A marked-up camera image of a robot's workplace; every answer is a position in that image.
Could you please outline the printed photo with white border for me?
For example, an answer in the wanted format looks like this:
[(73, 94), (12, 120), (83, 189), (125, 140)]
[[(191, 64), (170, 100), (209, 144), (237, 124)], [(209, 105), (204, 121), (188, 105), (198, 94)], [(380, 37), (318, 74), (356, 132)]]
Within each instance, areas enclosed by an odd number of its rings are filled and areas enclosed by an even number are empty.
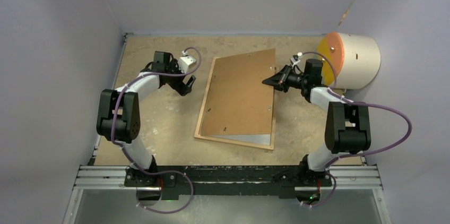
[(271, 144), (270, 134), (241, 134), (241, 135), (211, 135), (211, 137), (217, 137), (221, 139), (229, 139), (247, 143), (256, 143), (261, 145)]

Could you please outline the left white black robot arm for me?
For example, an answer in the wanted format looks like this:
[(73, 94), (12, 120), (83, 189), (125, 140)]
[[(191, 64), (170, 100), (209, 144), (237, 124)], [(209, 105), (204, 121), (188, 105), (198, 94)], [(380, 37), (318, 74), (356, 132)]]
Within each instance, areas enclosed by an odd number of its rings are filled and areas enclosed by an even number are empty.
[(162, 173), (139, 137), (140, 101), (165, 85), (180, 96), (191, 93), (196, 80), (193, 73), (201, 62), (202, 55), (194, 47), (183, 50), (179, 58), (169, 52), (155, 51), (153, 60), (136, 78), (100, 94), (97, 133), (120, 148), (130, 162), (130, 168), (138, 170), (137, 178), (144, 186), (154, 185)]

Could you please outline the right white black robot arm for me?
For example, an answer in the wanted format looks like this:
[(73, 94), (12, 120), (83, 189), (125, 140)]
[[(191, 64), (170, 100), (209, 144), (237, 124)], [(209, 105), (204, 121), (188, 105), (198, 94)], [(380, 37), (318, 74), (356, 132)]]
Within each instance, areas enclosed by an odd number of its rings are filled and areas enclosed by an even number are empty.
[(371, 145), (368, 108), (354, 106), (332, 95), (331, 89), (322, 83), (322, 68), (321, 61), (308, 59), (302, 72), (296, 72), (294, 65), (286, 65), (262, 81), (276, 91), (299, 89), (308, 103), (322, 108), (327, 114), (324, 144), (305, 155), (299, 164), (298, 178), (304, 185), (324, 177), (336, 159), (360, 153)]

